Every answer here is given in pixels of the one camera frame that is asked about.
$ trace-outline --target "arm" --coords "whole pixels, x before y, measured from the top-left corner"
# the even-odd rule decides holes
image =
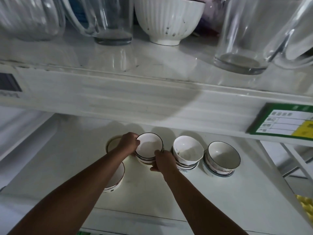
[[[233,234],[247,235],[234,221],[205,198],[191,182],[179,172],[174,156],[169,151],[155,152],[156,165],[151,171],[160,171],[175,200],[195,235]]]
[[[137,137],[124,134],[115,149],[43,198],[8,235],[75,235],[120,163],[136,150]]]

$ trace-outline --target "person's left hand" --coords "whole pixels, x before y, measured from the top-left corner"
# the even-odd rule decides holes
[[[122,150],[128,156],[132,154],[140,144],[140,141],[137,140],[137,138],[138,134],[128,132],[122,136],[117,145],[117,148]]]

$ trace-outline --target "ribbed white bowl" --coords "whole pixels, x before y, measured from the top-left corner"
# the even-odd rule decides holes
[[[200,21],[204,2],[196,0],[135,0],[136,16],[150,41],[178,45]]]

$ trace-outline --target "upper shelf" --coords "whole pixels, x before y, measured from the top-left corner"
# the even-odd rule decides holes
[[[139,26],[126,46],[103,46],[68,26],[62,38],[49,42],[23,42],[0,37],[0,60],[19,66],[61,67],[183,81],[215,86],[313,96],[313,67],[286,70],[271,64],[261,75],[240,75],[213,65],[216,38],[190,36],[178,46],[149,42]]]

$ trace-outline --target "person's left arm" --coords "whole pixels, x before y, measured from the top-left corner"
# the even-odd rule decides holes
[[[140,144],[137,137],[124,134],[115,149],[43,198],[8,235],[75,235],[121,162]]]

